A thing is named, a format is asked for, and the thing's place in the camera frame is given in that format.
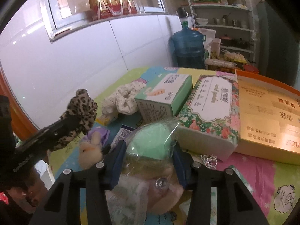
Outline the person's left hand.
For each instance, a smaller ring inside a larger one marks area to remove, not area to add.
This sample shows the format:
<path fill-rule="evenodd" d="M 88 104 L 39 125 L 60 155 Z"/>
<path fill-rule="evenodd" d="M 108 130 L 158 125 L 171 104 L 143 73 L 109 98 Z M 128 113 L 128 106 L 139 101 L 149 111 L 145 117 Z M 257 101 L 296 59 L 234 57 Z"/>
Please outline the person's left hand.
<path fill-rule="evenodd" d="M 12 187 L 4 191 L 9 203 L 15 202 L 23 211 L 33 214 L 46 196 L 48 190 L 35 167 L 31 168 L 24 180 L 24 188 Z"/>

